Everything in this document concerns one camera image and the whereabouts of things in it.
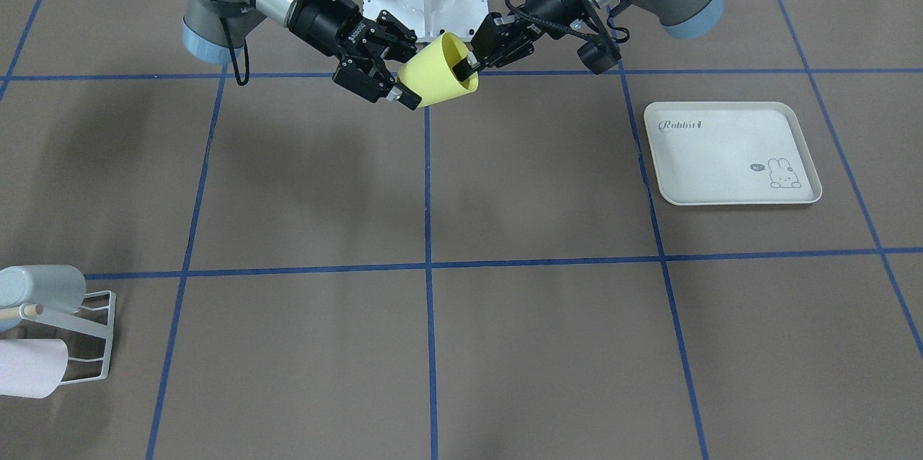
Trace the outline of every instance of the yellow cup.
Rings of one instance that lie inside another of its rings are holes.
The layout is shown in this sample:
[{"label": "yellow cup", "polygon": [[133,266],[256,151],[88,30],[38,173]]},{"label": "yellow cup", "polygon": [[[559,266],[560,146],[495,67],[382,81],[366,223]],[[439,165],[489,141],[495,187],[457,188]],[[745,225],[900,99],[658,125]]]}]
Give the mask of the yellow cup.
[{"label": "yellow cup", "polygon": [[452,66],[467,56],[462,39],[444,33],[398,70],[398,80],[423,98],[421,107],[470,94],[477,91],[477,74],[459,81],[452,73]]}]

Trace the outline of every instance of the wooden handle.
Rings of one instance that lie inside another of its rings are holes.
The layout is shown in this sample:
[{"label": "wooden handle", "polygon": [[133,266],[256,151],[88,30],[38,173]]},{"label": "wooden handle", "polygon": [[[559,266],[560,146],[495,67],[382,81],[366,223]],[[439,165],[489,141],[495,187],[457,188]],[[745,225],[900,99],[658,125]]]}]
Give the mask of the wooden handle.
[{"label": "wooden handle", "polygon": [[[22,308],[22,313],[30,318],[42,313],[44,309],[41,305],[26,305]],[[19,319],[19,307],[11,306],[9,309],[0,309],[0,322],[4,319]]]}]

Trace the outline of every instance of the white cup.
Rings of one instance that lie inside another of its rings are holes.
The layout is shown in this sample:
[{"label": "white cup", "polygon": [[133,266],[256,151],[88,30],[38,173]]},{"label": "white cup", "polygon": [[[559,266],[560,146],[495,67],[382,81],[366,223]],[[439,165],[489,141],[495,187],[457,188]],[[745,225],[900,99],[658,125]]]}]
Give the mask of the white cup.
[{"label": "white cup", "polygon": [[[73,314],[87,295],[87,280],[70,265],[20,265],[0,270],[0,309],[36,303]],[[0,322],[0,332],[21,319]]]}]

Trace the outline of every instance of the white drying rack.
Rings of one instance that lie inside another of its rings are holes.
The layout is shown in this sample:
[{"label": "white drying rack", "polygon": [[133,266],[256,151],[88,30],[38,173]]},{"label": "white drying rack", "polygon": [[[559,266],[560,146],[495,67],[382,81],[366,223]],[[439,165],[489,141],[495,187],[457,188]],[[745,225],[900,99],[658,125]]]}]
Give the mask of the white drying rack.
[{"label": "white drying rack", "polygon": [[108,312],[106,314],[106,324],[91,322],[89,319],[79,318],[73,314],[66,314],[57,310],[46,309],[41,305],[34,305],[31,303],[23,303],[20,306],[13,306],[13,308],[10,309],[0,309],[0,319],[26,319],[26,321],[29,322],[42,323],[43,325],[49,325],[59,329],[69,329],[69,331],[79,332],[83,333],[83,335],[90,335],[105,340],[105,348],[103,348],[101,358],[67,358],[68,361],[76,361],[80,363],[102,362],[102,370],[100,371],[99,375],[96,375],[95,377],[73,379],[71,381],[61,381],[60,384],[76,384],[77,382],[101,381],[109,375],[109,362],[112,359],[112,336],[115,335],[115,293],[112,291],[88,293],[88,295],[84,296],[83,299],[84,302],[86,302],[87,299],[99,298],[99,296],[106,296],[105,305],[81,305],[80,309],[92,312],[93,315],[97,315],[103,312],[103,310],[107,310]]}]

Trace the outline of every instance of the white tray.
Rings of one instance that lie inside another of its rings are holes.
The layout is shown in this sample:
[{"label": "white tray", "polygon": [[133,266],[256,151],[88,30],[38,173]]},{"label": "white tray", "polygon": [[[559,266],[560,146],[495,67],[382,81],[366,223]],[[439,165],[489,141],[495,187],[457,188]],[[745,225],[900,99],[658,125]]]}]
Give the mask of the white tray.
[{"label": "white tray", "polygon": [[678,206],[810,204],[822,188],[795,112],[778,102],[655,102],[644,125],[660,194]]}]

